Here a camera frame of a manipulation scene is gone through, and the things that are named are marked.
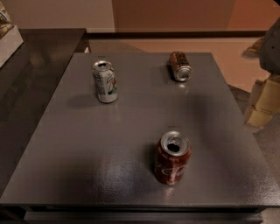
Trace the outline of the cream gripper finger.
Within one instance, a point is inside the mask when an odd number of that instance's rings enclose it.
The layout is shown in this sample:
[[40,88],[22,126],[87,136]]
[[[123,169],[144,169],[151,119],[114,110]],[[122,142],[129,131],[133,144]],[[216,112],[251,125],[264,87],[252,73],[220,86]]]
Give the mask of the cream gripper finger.
[[280,76],[271,74],[266,80],[256,80],[245,110],[245,123],[262,128],[280,110]]
[[264,37],[259,38],[256,42],[254,42],[246,50],[244,50],[242,55],[244,57],[249,57],[249,58],[258,58],[263,41],[264,41]]

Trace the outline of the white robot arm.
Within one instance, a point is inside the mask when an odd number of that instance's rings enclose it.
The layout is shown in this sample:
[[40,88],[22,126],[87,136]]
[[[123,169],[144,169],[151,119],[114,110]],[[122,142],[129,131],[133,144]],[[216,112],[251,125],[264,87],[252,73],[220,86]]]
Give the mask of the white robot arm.
[[280,110],[280,18],[247,52],[258,53],[261,69],[269,78],[256,80],[244,113],[248,126],[261,129]]

